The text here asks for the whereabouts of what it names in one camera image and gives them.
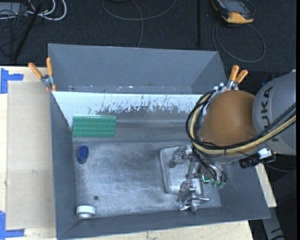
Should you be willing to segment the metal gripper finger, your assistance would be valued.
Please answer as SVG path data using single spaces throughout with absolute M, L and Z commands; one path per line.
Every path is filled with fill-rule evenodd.
M 181 165 L 186 162 L 191 156 L 192 148 L 190 145 L 181 145 L 173 153 L 168 166 L 174 168 L 176 165 Z
M 209 202 L 211 199 L 204 197 L 194 187 L 193 181 L 185 180 L 181 183 L 178 191 L 178 210 L 180 212 L 192 211 L 196 212 L 202 204 Z

